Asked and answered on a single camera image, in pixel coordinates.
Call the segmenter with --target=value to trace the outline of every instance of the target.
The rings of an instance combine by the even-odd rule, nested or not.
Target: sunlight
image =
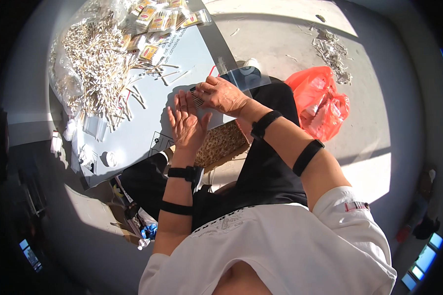
[[[97,199],[89,198],[80,194],[68,185],[64,185],[64,187],[74,209],[76,210],[77,216],[83,223],[111,234],[119,236],[124,235],[119,227],[115,227],[111,224],[118,223],[118,221],[113,217],[113,213],[106,204]]]
[[[389,192],[391,184],[391,153],[342,166],[349,183],[372,203]]]
[[[298,18],[323,24],[315,15],[326,19],[325,25],[358,37],[341,9],[332,1],[320,0],[203,0],[210,14],[270,14]]]

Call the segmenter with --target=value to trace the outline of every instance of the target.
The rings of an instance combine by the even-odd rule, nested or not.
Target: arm
[[[248,98],[230,82],[219,77],[207,77],[206,82],[197,85],[195,95],[204,100],[203,107],[214,108],[224,114],[242,118],[249,124],[257,122],[272,110]],[[313,138],[293,122],[280,117],[266,128],[264,140],[292,168]],[[325,192],[338,186],[351,186],[344,177],[340,164],[324,149],[320,150],[307,165],[301,175],[301,181],[310,211]]]
[[[168,107],[172,138],[176,151],[172,158],[173,168],[193,166],[195,154],[204,143],[207,126],[212,117],[207,113],[198,120],[192,95],[180,91],[174,96],[175,115]],[[163,201],[183,206],[192,206],[191,183],[183,178],[170,177],[167,180]],[[190,234],[192,216],[178,215],[161,210],[159,212],[158,233],[154,241],[153,254],[171,255],[174,249]]]

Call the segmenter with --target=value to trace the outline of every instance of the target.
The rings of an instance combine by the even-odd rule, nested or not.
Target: left hand
[[[176,144],[176,150],[195,154],[204,144],[207,135],[207,127],[212,113],[206,113],[199,120],[195,109],[192,94],[179,90],[174,96],[175,114],[171,107],[167,107],[169,122],[172,127],[172,138]]]

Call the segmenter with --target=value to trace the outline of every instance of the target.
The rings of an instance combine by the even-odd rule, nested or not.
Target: forearm
[[[176,150],[172,159],[173,168],[185,168],[193,166],[195,161],[194,152]],[[170,177],[167,180],[163,201],[192,206],[191,183],[183,178]],[[192,216],[179,215],[161,210],[159,212],[158,233],[156,235],[153,253],[171,255],[172,251],[185,239],[192,229]],[[169,238],[176,243],[167,243]]]
[[[271,109],[250,100],[243,107],[241,116],[249,124],[259,121]],[[267,128],[264,140],[272,146],[283,161],[292,168],[298,157],[313,138],[293,122],[281,117]],[[301,175],[307,195],[308,207],[312,211],[318,199],[337,186],[351,186],[343,175],[337,160],[328,151],[321,149],[309,162]]]

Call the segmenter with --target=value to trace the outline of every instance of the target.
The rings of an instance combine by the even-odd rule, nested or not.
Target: t-shirt sleeve
[[[354,188],[339,186],[326,192],[312,212],[334,233],[371,255],[378,263],[391,267],[389,243],[367,207]]]
[[[154,281],[158,279],[159,269],[168,258],[169,256],[161,253],[151,255],[139,281],[138,295],[157,293],[153,290],[156,285]]]

